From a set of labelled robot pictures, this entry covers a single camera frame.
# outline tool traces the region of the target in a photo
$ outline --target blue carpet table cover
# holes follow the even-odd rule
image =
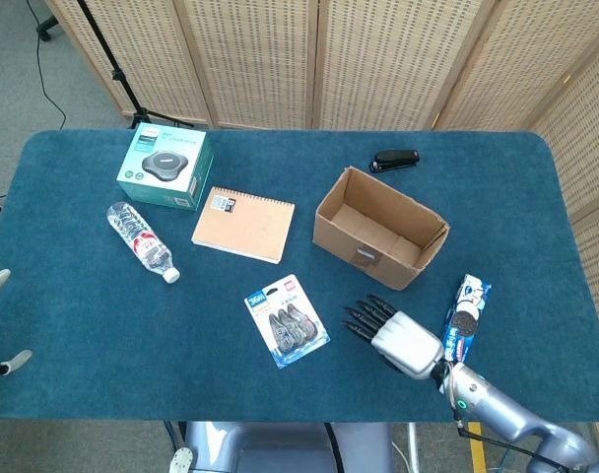
[[[552,421],[599,420],[599,322],[547,145],[529,133],[212,131],[212,185],[295,202],[279,265],[195,246],[199,213],[134,204],[172,250],[173,285],[107,223],[128,130],[27,143],[0,219],[1,418],[448,421],[428,381],[384,363],[341,324],[376,294],[438,333],[465,273],[493,284],[469,365]],[[378,174],[438,212],[448,239],[405,291],[312,243],[314,212],[346,166],[417,149]],[[295,273],[332,341],[278,370],[243,298]]]

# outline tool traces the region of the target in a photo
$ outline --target black cable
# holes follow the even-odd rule
[[[497,467],[497,470],[499,472],[503,471],[503,466],[504,466],[505,461],[507,460],[508,457],[509,457],[509,448],[506,448],[505,449],[505,453],[503,454],[503,458],[500,460],[499,466]]]
[[[457,433],[460,437],[465,437],[467,439],[473,439],[478,441],[486,441],[487,443],[491,443],[492,445],[502,446],[503,448],[509,448],[510,450],[515,450],[525,455],[531,456],[532,458],[536,458],[544,463],[547,463],[550,466],[556,468],[556,471],[564,471],[565,473],[569,473],[569,469],[560,463],[547,458],[546,456],[540,455],[535,451],[527,450],[525,448],[521,448],[520,446],[512,445],[511,443],[507,443],[505,441],[498,441],[494,439],[489,439],[487,437],[480,436],[479,434],[475,434],[466,430],[463,425],[463,421],[459,413],[455,410],[453,411],[453,418],[457,422]]]
[[[343,459],[341,458],[341,451],[339,451],[339,443],[337,442],[335,431],[332,429],[332,424],[324,422],[323,425],[326,428],[326,433],[328,434],[330,444],[332,445],[332,455],[335,457],[337,473],[345,473],[346,470],[343,468]]]
[[[36,13],[34,12],[33,7],[31,6],[31,2],[29,0],[26,0],[26,4],[28,5],[28,8],[31,10],[31,13],[34,16],[36,25],[39,26],[39,18],[36,17]],[[36,67],[39,70],[39,79],[41,80],[41,91],[43,92],[43,95],[48,99],[48,101],[50,103],[52,103],[57,110],[59,110],[61,115],[63,115],[63,121],[61,121],[61,125],[59,126],[59,130],[61,130],[61,129],[63,129],[63,125],[65,125],[65,120],[67,120],[67,115],[61,109],[61,107],[59,105],[57,105],[53,99],[50,98],[50,96],[45,91],[45,84],[43,83],[43,73],[41,72],[41,59],[39,58],[39,45],[40,44],[41,44],[41,39],[39,38],[39,35],[37,35],[36,36]]]
[[[166,432],[168,432],[168,436],[170,437],[170,443],[172,444],[172,453],[177,453],[177,440],[174,434],[174,428],[169,421],[164,421],[164,427],[166,427]]]

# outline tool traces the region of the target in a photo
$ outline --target black stapler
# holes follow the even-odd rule
[[[416,150],[386,150],[379,151],[369,163],[371,172],[385,172],[386,170],[410,168],[420,160]]]

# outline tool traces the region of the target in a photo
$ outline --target open cardboard box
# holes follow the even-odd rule
[[[448,235],[433,210],[355,168],[317,207],[313,242],[391,289],[424,271]]]

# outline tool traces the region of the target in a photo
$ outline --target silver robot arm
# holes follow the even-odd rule
[[[528,411],[466,365],[448,362],[437,337],[385,301],[368,298],[373,305],[358,301],[360,310],[346,307],[356,323],[344,324],[400,372],[433,379],[453,409],[461,436],[491,441],[468,432],[461,416],[476,419],[510,443],[529,436],[541,439],[535,452],[519,449],[533,456],[527,473],[599,473],[599,454],[590,443]]]

